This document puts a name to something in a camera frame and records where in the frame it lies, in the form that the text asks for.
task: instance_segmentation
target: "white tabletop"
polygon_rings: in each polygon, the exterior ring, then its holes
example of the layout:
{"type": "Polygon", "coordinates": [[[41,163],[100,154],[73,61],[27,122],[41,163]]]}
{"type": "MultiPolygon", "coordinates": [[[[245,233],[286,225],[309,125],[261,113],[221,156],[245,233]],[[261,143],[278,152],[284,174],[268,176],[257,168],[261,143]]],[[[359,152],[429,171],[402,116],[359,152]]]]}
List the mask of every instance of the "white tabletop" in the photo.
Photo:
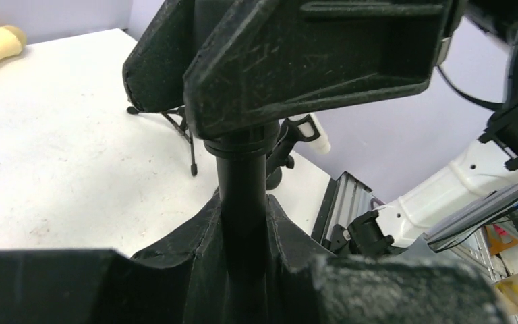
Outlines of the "white tabletop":
{"type": "MultiPolygon", "coordinates": [[[[0,249],[148,246],[195,215],[217,186],[215,160],[159,115],[125,112],[120,30],[27,47],[0,64],[0,249]]],[[[329,176],[294,153],[272,193],[310,233],[329,176]]]]}

